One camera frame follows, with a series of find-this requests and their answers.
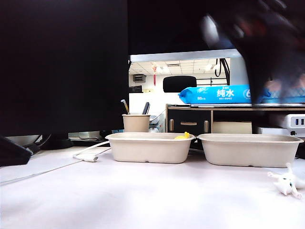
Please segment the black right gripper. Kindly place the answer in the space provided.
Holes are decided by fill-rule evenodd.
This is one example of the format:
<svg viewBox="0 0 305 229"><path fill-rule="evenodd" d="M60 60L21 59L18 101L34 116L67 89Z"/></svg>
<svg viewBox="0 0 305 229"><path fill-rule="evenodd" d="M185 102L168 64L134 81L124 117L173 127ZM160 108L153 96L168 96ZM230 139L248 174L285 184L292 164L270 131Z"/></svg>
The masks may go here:
<svg viewBox="0 0 305 229"><path fill-rule="evenodd" d="M242 54L252 104L271 93L269 78L298 78L305 73L303 0L228 0L225 31Z"/></svg>

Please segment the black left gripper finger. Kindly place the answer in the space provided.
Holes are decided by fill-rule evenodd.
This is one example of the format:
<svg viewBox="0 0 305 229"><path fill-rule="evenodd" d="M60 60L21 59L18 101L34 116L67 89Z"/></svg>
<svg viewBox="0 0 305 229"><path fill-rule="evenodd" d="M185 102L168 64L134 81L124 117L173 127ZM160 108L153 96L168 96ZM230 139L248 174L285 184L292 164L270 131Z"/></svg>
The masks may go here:
<svg viewBox="0 0 305 229"><path fill-rule="evenodd" d="M4 136L0 136L0 166L16 166L28 163L32 152Z"/></svg>

